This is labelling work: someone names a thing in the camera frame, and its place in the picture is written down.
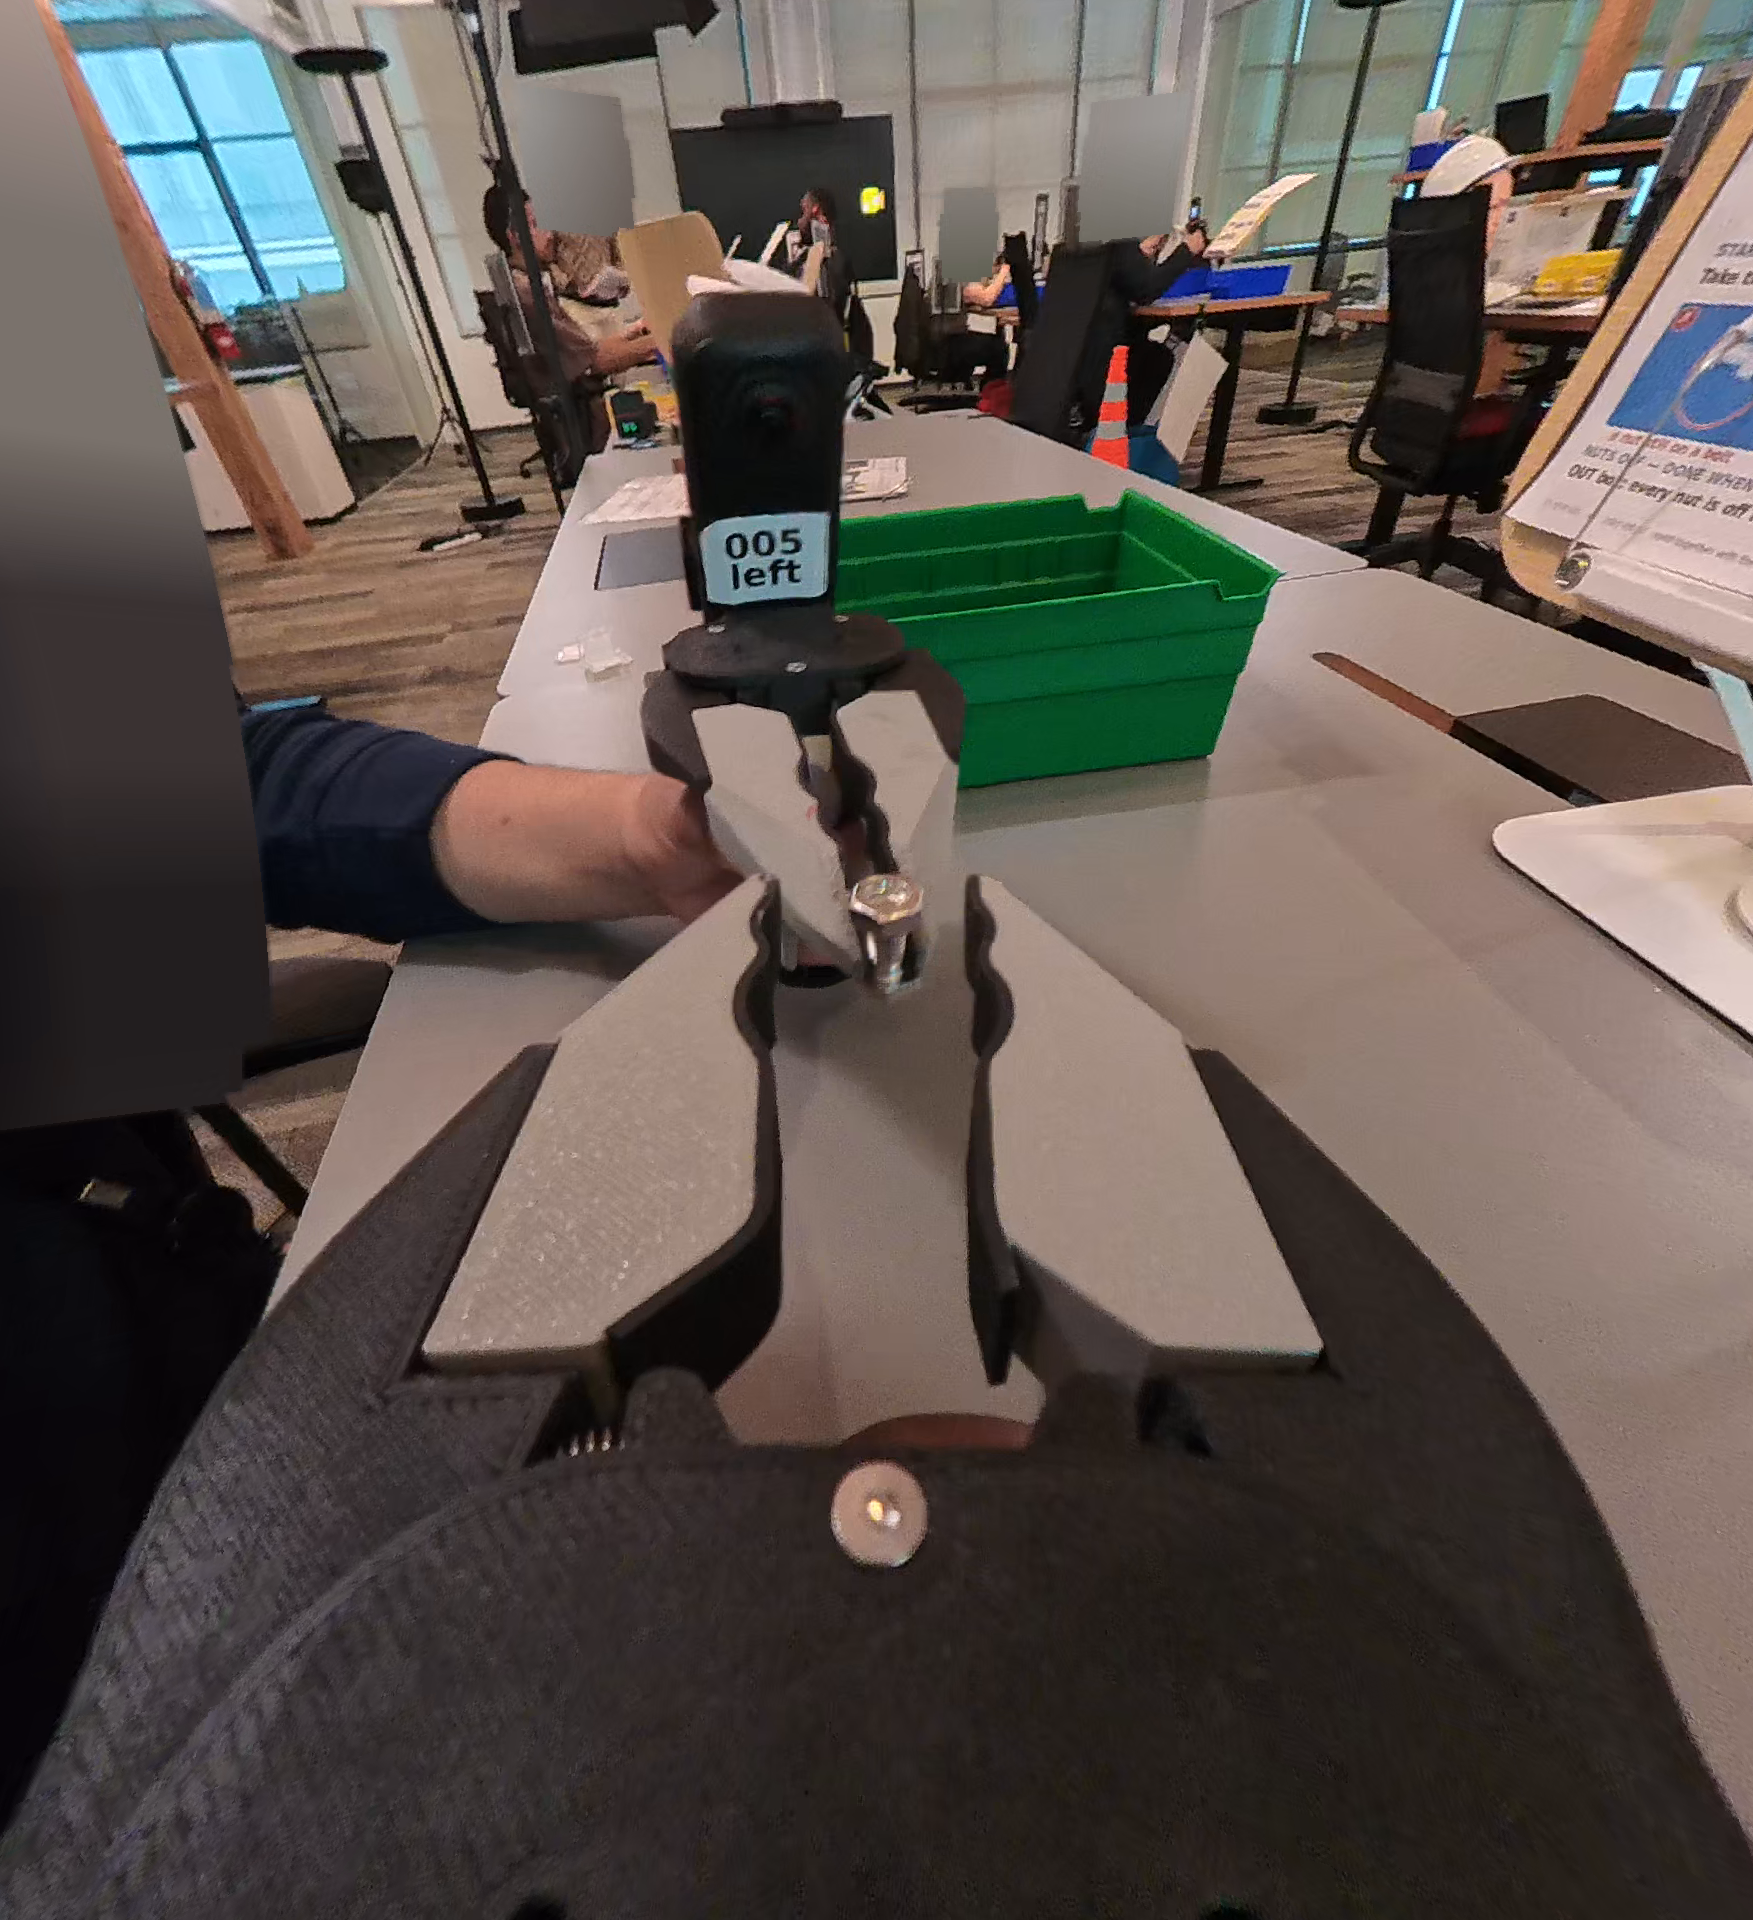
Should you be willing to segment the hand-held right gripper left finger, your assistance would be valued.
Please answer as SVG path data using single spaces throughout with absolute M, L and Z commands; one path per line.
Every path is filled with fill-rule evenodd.
M 780 897 L 744 879 L 554 1042 L 423 1340 L 450 1375 L 719 1387 L 783 1301 Z

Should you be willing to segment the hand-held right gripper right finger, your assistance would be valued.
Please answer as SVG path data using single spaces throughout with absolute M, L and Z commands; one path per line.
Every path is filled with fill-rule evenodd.
M 985 1380 L 1302 1371 L 1323 1336 L 1190 1045 L 971 875 L 967 1306 Z

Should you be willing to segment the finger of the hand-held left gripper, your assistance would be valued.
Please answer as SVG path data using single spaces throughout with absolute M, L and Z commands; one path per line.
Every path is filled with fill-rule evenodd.
M 744 875 L 776 882 L 787 935 L 812 963 L 864 971 L 843 852 L 806 780 L 792 719 L 775 707 L 691 713 L 705 770 L 704 815 L 718 850 Z
M 921 891 L 953 859 L 957 766 L 913 692 L 869 692 L 831 719 L 827 832 L 843 891 L 872 875 L 902 875 Z

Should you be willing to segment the medium silver bolt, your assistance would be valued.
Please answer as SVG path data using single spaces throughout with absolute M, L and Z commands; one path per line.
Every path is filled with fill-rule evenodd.
M 921 886 L 903 873 L 866 875 L 850 887 L 846 911 L 867 987 L 882 996 L 907 990 L 925 961 Z

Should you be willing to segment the green plastic bin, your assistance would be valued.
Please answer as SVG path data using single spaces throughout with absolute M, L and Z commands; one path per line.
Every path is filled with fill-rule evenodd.
M 959 684 L 957 784 L 985 788 L 1208 757 L 1277 581 L 1128 490 L 850 518 L 837 604 Z

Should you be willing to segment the person's left forearm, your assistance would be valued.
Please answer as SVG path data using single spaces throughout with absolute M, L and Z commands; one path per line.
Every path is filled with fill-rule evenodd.
M 324 709 L 242 707 L 264 920 L 379 944 L 661 914 L 646 782 Z

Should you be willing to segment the person's left hand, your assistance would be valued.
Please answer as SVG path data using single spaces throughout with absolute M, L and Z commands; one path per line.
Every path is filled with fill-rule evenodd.
M 661 775 L 638 776 L 629 788 L 622 854 L 632 916 L 685 926 L 743 883 L 712 839 L 702 796 Z

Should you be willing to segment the tan board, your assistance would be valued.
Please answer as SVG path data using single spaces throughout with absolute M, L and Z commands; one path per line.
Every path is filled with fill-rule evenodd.
M 702 212 L 620 227 L 617 233 L 622 273 L 656 349 L 671 364 L 671 330 L 696 298 L 691 282 L 731 289 L 724 245 Z

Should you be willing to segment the person's black office chair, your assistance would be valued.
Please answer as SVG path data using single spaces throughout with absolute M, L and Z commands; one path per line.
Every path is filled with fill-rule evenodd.
M 356 1050 L 369 1036 L 390 983 L 382 957 L 293 956 L 268 963 L 268 1027 L 242 1060 L 238 1087 Z M 309 1187 L 225 1098 L 196 1108 L 194 1118 L 278 1201 L 287 1219 L 301 1216 Z

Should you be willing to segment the white cabinet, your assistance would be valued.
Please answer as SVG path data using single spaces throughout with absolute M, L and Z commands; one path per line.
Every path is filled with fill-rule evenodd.
M 238 379 L 233 385 L 305 522 L 330 525 L 352 513 L 351 479 L 317 412 L 307 376 L 301 370 L 275 370 L 265 376 Z M 184 437 L 186 467 L 203 534 L 249 533 L 249 517 L 210 445 L 196 408 L 178 390 L 170 398 Z

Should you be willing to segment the wooden desk black legs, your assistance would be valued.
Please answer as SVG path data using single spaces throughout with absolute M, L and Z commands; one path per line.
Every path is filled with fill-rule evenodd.
M 1277 318 L 1295 321 L 1295 340 L 1304 340 L 1306 316 L 1331 301 L 1320 290 L 1285 293 L 1262 298 L 1162 298 L 1141 307 L 1138 321 L 1195 330 L 1215 326 L 1225 338 L 1225 370 L 1208 404 L 1208 430 L 1194 483 L 1195 493 L 1244 491 L 1262 485 L 1257 477 L 1225 477 L 1226 444 L 1234 417 L 1247 333 L 1273 330 Z

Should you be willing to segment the document stand with wooden board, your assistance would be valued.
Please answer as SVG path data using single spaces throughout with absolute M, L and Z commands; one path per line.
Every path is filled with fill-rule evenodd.
M 1750 123 L 1753 79 L 1701 163 L 1732 158 Z M 1691 179 L 1670 212 L 1680 218 L 1677 232 L 1688 227 L 1703 195 Z M 1665 220 L 1644 254 L 1656 264 L 1671 245 L 1660 233 Z M 1595 349 L 1613 338 L 1616 303 L 1562 393 L 1580 393 L 1589 382 Z M 1535 474 L 1536 444 L 1560 421 L 1557 405 L 1560 398 L 1516 469 L 1513 498 Z M 1514 525 L 1510 509 L 1513 499 L 1503 552 L 1514 583 L 1564 611 L 1592 614 L 1698 663 L 1749 780 L 1598 804 L 1575 817 L 1510 821 L 1494 830 L 1494 848 L 1753 1042 L 1753 599 L 1540 536 Z

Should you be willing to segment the black wall screen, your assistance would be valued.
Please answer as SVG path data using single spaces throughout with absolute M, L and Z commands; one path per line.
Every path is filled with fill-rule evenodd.
M 837 248 L 854 280 L 898 277 L 898 172 L 893 120 L 838 102 L 724 109 L 710 127 L 669 130 L 679 203 L 702 212 L 719 242 L 758 254 L 804 191 L 820 188 L 837 210 Z

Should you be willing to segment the wooden post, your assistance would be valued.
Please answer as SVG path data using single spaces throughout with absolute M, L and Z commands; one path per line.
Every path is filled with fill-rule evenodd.
M 192 405 L 194 417 L 203 427 L 210 450 L 232 482 L 264 552 L 275 560 L 305 558 L 313 552 L 309 525 L 296 511 L 232 376 L 201 336 L 192 303 L 179 290 L 176 264 L 79 70 L 73 44 L 51 2 L 36 2 L 31 7 L 102 190 L 122 260 L 142 307 L 142 321 L 172 376 L 179 383 L 179 398 Z

